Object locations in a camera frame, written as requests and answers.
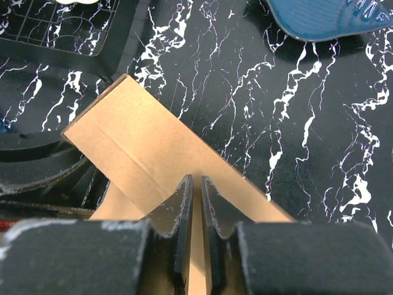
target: cardboard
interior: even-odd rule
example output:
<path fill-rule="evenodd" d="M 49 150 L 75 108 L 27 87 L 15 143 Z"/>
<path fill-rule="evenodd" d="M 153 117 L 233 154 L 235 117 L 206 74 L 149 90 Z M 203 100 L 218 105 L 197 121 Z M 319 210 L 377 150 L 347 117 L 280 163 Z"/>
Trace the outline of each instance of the cardboard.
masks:
<path fill-rule="evenodd" d="M 292 218 L 177 120 L 130 76 L 110 86 L 63 132 L 112 182 L 93 219 L 139 219 L 194 176 L 189 294 L 206 294 L 201 176 L 258 222 Z"/>

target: blue textured plastic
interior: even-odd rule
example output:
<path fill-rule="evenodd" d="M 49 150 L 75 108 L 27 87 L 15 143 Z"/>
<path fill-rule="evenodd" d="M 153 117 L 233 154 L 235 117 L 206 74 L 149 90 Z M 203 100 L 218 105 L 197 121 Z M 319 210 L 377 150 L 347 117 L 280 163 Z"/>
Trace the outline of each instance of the blue textured plastic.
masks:
<path fill-rule="evenodd" d="M 327 41 L 393 26 L 376 0 L 267 0 L 278 25 L 303 41 Z"/>

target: cardboard flap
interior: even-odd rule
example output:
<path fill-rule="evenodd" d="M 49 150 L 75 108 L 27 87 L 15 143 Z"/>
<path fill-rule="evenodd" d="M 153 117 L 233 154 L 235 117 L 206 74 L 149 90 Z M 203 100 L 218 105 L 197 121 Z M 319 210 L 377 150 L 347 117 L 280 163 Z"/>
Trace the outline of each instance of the cardboard flap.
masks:
<path fill-rule="evenodd" d="M 135 206 L 130 206 L 130 219 L 138 219 L 168 198 L 184 175 L 194 176 L 189 294 L 206 294 L 200 207 L 203 175 L 209 176 L 220 193 L 254 221 L 292 221 L 127 75 L 104 92 L 63 135 L 118 188 L 111 186 L 97 211 L 106 214 L 97 213 L 94 218 L 124 219 L 126 214 L 119 208 L 127 204 L 126 197 Z M 106 206 L 119 211 L 104 210 Z"/>

